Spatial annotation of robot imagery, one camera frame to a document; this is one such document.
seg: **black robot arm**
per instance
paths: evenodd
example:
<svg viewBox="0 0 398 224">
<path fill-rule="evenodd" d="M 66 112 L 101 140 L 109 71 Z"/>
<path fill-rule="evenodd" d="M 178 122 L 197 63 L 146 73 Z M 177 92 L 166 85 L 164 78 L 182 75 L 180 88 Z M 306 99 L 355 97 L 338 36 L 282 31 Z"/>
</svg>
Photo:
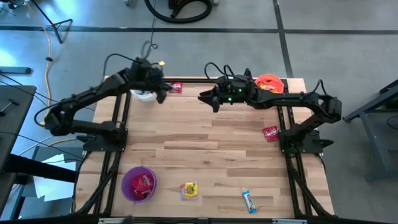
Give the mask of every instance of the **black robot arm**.
<svg viewBox="0 0 398 224">
<path fill-rule="evenodd" d="M 335 97 L 324 94 L 310 93 L 272 93 L 261 90 L 254 83 L 250 70 L 246 69 L 244 75 L 224 75 L 215 80 L 216 86 L 200 93 L 198 99 L 218 112 L 223 103 L 246 103 L 257 110 L 268 109 L 273 106 L 298 106 L 306 107 L 313 111 L 313 115 L 300 124 L 293 125 L 289 130 L 280 133 L 284 138 L 286 147 L 294 144 L 299 147 L 306 134 L 313 131 L 323 123 L 335 123 L 341 119 L 341 101 Z"/>
<path fill-rule="evenodd" d="M 125 68 L 111 75 L 103 83 L 91 87 L 53 105 L 44 118 L 45 128 L 54 136 L 70 133 L 99 134 L 109 140 L 118 140 L 118 129 L 111 121 L 101 124 L 74 120 L 75 113 L 108 96 L 118 96 L 130 90 L 155 92 L 157 102 L 163 103 L 166 91 L 172 87 L 163 81 L 163 72 L 153 67 L 146 59 L 137 58 L 131 68 Z"/>
</svg>

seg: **yellow cable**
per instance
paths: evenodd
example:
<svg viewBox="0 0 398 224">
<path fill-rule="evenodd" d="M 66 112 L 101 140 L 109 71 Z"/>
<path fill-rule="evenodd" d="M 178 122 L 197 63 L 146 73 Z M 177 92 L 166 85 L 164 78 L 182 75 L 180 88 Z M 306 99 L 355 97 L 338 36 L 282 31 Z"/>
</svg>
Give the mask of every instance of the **yellow cable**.
<svg viewBox="0 0 398 224">
<path fill-rule="evenodd" d="M 47 37 L 47 42 L 49 43 L 49 54 L 47 55 L 47 57 L 51 58 L 51 40 L 49 37 L 49 34 L 47 33 L 47 30 L 45 29 L 45 25 L 44 23 L 40 20 L 39 15 L 37 15 L 37 13 L 35 11 L 33 11 L 33 9 L 31 8 L 31 6 L 26 2 L 26 0 L 24 0 L 25 4 L 27 5 L 27 7 L 29 8 L 29 10 L 32 12 L 32 14 L 35 16 L 35 18 L 38 20 L 38 22 L 40 23 L 40 25 L 43 28 L 43 31 Z M 51 105 L 51 91 L 50 91 L 50 85 L 49 85 L 49 70 L 50 70 L 50 61 L 47 61 L 47 65 L 45 66 L 45 86 L 47 87 L 47 93 L 49 95 L 49 100 L 48 100 L 48 106 Z"/>
<path fill-rule="evenodd" d="M 49 144 L 47 147 L 53 146 L 53 145 L 58 144 L 58 143 L 63 143 L 63 142 L 68 142 L 68 141 L 74 141 L 74 140 L 77 140 L 77 138 L 59 140 L 59 141 L 56 141 L 56 142 L 53 142 L 53 143 Z"/>
</svg>

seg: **concrete floor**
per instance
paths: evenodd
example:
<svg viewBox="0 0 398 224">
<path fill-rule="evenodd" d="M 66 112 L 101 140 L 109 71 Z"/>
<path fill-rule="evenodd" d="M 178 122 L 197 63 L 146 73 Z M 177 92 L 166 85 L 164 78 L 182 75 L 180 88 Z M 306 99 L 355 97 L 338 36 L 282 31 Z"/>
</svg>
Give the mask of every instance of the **concrete floor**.
<svg viewBox="0 0 398 224">
<path fill-rule="evenodd" d="M 38 1 L 54 21 L 72 18 L 74 26 L 150 27 L 152 15 L 141 0 L 130 7 L 117 0 Z M 170 14 L 166 0 L 157 0 L 157 9 Z M 279 0 L 285 29 L 353 29 L 397 30 L 398 2 L 395 0 Z M 200 3 L 191 3 L 181 16 L 202 11 Z M 13 11 L 16 16 L 0 12 L 0 26 L 39 26 L 26 7 Z M 203 21 L 174 25 L 157 21 L 155 27 L 167 28 L 250 28 L 276 29 L 272 0 L 221 0 Z M 111 53 L 130 57 L 139 55 L 141 45 L 149 39 L 146 32 L 69 32 L 59 44 L 52 32 L 54 63 L 50 69 L 53 99 L 97 85 L 102 79 L 103 60 Z M 396 35 L 303 35 L 287 34 L 287 46 L 295 78 L 304 78 L 308 90 L 323 79 L 329 94 L 343 102 L 348 114 L 375 97 L 388 83 L 397 79 L 398 36 Z M 156 32 L 150 60 L 166 62 L 169 76 L 202 76 L 207 62 L 230 64 L 236 72 L 246 67 L 256 76 L 273 73 L 286 77 L 278 34 Z M 31 75 L 13 75 L 19 82 L 37 86 L 46 94 L 44 82 L 47 41 L 43 32 L 0 31 L 0 64 L 31 67 Z M 108 74 L 128 67 L 129 63 L 113 58 Z M 41 140 L 49 132 L 36 126 L 34 113 L 43 107 L 34 100 L 21 134 Z M 81 111 L 77 118 L 91 120 L 92 111 Z M 335 213 L 344 218 L 398 222 L 398 180 L 367 183 L 364 175 L 377 169 L 369 141 L 360 121 L 325 124 L 322 137 L 335 140 L 325 151 L 326 173 Z M 17 154 L 32 145 L 18 138 L 13 149 Z M 79 143 L 65 144 L 76 146 Z M 12 207 L 10 197 L 8 208 Z M 26 205 L 31 210 L 35 203 Z M 27 217 L 42 217 L 30 214 Z M 8 219 L 7 212 L 2 219 Z"/>
</svg>

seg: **red candy wrapper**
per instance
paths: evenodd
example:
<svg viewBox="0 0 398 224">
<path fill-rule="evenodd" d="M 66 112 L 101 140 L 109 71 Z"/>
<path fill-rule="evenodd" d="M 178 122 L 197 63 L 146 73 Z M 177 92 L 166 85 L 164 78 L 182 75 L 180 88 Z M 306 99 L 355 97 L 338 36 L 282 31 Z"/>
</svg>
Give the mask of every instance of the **red candy wrapper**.
<svg viewBox="0 0 398 224">
<path fill-rule="evenodd" d="M 182 83 L 181 82 L 175 82 L 172 83 L 173 89 L 170 90 L 170 93 L 181 93 L 182 92 Z"/>
<path fill-rule="evenodd" d="M 262 133 L 264 133 L 264 137 L 268 141 L 276 141 L 279 139 L 278 130 L 277 130 L 276 126 L 264 128 L 262 130 Z"/>
<path fill-rule="evenodd" d="M 141 174 L 135 176 L 135 178 L 130 181 L 130 184 L 134 196 L 144 199 L 154 188 L 154 179 L 151 175 Z"/>
</svg>

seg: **wooden tabletop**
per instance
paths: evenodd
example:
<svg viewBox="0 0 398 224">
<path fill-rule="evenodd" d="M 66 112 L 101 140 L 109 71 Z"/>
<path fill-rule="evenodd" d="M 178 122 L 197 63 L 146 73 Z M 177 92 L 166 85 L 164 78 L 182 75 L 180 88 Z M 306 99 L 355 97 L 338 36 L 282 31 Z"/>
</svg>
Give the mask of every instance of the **wooden tabletop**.
<svg viewBox="0 0 398 224">
<path fill-rule="evenodd" d="M 305 91 L 301 78 L 288 79 L 288 84 L 291 93 Z M 254 110 L 244 104 L 221 105 L 220 111 L 213 113 L 210 106 L 197 100 L 199 92 L 213 86 L 184 83 L 182 94 L 169 93 L 162 105 L 131 100 L 129 136 L 120 161 L 112 216 L 294 216 L 286 163 L 279 143 L 267 142 L 262 133 L 264 127 L 279 127 L 277 108 Z M 94 122 L 111 120 L 114 102 L 115 97 L 99 101 Z M 297 123 L 311 115 L 306 108 L 293 111 Z M 77 210 L 98 185 L 103 157 L 103 152 L 93 152 L 81 168 L 76 188 Z M 303 164 L 309 189 L 324 208 L 333 213 L 319 158 L 303 154 Z M 135 166 L 150 167 L 157 176 L 154 196 L 138 204 L 127 201 L 121 192 L 124 174 Z M 197 200 L 181 200 L 180 185 L 185 182 L 198 182 Z M 242 197 L 244 190 L 250 191 L 257 213 L 249 214 Z M 107 194 L 108 188 L 104 191 L 101 210 Z M 298 194 L 304 211 L 301 191 Z"/>
</svg>

